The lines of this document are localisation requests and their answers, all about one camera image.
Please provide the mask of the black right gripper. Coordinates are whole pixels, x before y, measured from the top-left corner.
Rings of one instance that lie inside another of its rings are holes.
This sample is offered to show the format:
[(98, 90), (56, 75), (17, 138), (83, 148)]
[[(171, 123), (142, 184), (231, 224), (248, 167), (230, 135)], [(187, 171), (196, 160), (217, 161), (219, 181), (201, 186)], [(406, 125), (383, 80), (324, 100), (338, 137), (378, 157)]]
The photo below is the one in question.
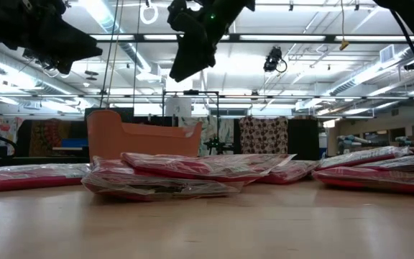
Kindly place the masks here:
[(214, 67), (216, 44), (227, 33), (231, 24), (246, 8), (255, 11), (255, 0), (205, 1), (199, 10), (187, 6), (186, 0), (173, 0), (167, 23), (178, 32), (178, 51), (169, 77), (181, 82), (197, 72)]

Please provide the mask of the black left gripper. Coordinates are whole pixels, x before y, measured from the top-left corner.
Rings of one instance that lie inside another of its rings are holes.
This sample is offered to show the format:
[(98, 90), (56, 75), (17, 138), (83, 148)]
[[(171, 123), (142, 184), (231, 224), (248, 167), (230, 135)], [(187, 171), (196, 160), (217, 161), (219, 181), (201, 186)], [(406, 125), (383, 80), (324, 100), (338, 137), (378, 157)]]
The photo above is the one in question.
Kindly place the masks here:
[(69, 74), (74, 61), (102, 54), (97, 40), (61, 22), (66, 5), (61, 0), (21, 0), (17, 10), (22, 17), (22, 28), (17, 33), (17, 47), (56, 57), (54, 66), (58, 72)]

